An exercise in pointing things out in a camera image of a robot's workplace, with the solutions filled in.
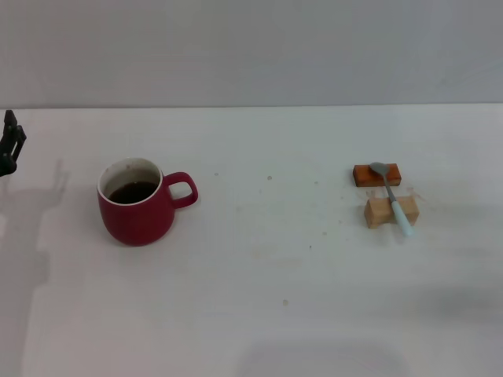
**mug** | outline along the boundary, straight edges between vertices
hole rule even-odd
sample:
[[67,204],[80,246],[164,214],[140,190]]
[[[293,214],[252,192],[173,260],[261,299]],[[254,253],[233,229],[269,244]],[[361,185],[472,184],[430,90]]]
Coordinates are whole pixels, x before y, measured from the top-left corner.
[[[131,204],[111,201],[110,196],[123,186],[135,182],[148,182],[156,190],[148,198]],[[173,199],[170,185],[185,182],[192,193]],[[187,173],[163,175],[161,169],[147,159],[129,158],[114,163],[97,182],[97,198],[106,229],[117,240],[131,246],[142,246],[157,241],[166,234],[174,220],[174,210],[194,204],[197,188]]]

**table surface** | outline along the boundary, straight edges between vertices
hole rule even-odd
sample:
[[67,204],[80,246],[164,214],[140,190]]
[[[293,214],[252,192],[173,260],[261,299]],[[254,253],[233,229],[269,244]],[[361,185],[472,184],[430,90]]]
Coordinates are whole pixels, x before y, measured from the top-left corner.
[[[16,112],[0,180],[0,375],[431,377],[503,370],[503,105]],[[188,172],[159,242],[107,234],[127,156]],[[367,229],[397,163],[416,234]],[[186,191],[176,185],[176,195]]]

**white wall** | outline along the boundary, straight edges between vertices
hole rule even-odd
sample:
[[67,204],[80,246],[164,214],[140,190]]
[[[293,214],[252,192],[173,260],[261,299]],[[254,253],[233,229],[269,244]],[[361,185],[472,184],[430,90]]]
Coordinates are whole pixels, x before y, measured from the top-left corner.
[[503,102],[502,0],[0,0],[0,107]]

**stain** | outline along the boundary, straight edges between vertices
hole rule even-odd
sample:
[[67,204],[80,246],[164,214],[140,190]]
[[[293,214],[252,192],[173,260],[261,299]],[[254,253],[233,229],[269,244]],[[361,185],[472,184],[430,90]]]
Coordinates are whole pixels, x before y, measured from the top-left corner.
[[485,78],[489,75],[493,75],[496,71],[500,71],[503,67],[503,62],[500,59],[489,62],[488,64],[482,64],[478,67],[469,68],[464,71],[453,71],[445,75],[440,82],[439,87],[454,88],[456,86],[464,85],[467,82],[471,82],[474,79]]
[[256,248],[250,252],[251,257],[258,260],[269,259],[274,254],[270,250],[263,250],[262,248]]
[[421,195],[419,195],[417,192],[415,192],[415,191],[414,191],[414,187],[408,187],[408,188],[407,188],[407,192],[408,192],[411,196],[413,196],[413,197],[415,197],[415,198],[418,198],[419,200],[422,200],[422,201],[424,201],[424,202],[426,202],[426,201],[427,201],[425,198],[423,198]]
[[[329,305],[314,307],[319,310],[316,313],[329,313],[327,309],[330,307]],[[336,313],[339,312],[349,313],[350,310],[338,309]],[[407,338],[404,336],[404,339],[414,339],[413,336],[416,336],[421,341],[426,339],[426,335],[416,332],[416,328],[413,328],[413,330],[414,332],[411,331],[411,335],[407,335]],[[415,365],[412,362],[412,365],[409,365],[409,361],[405,357],[407,353],[395,350],[382,339],[364,339],[364,337],[345,338],[329,340],[326,337],[325,340],[324,337],[311,337],[309,340],[293,340],[286,337],[282,337],[282,339],[277,337],[275,340],[267,339],[266,341],[257,342],[241,358],[236,368],[236,373],[233,375],[236,377],[293,377],[305,375],[410,377],[418,375],[411,372],[413,369],[412,366],[415,367]]]
[[426,269],[424,266],[422,265],[413,265],[411,268],[410,268],[410,272],[411,273],[414,273],[414,274],[417,274],[417,275],[424,275],[425,272],[426,272]]
[[364,203],[367,203],[367,197],[366,196],[363,196],[363,194],[361,194],[360,192],[356,191],[354,192],[356,194],[356,196],[361,200],[363,201]]
[[302,266],[302,259],[299,258],[284,258],[275,261],[275,266],[279,269],[295,269]]

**orange wooden block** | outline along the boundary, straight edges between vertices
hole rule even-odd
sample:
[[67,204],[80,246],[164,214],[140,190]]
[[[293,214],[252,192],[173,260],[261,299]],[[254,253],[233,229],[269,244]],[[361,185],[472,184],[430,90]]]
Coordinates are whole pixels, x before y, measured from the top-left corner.
[[[400,203],[403,213],[406,214],[409,223],[411,225],[416,224],[417,217],[419,216],[419,208],[417,208],[414,197],[399,196],[396,199]],[[364,214],[367,226],[371,229],[377,228],[379,225],[387,222],[396,223],[389,198],[371,198],[367,200]]]
[[[396,163],[389,163],[390,172],[386,178],[390,186],[398,186],[402,181],[402,176]],[[377,187],[384,186],[384,179],[377,173],[374,173],[369,165],[354,165],[353,169],[354,183],[357,187]]]

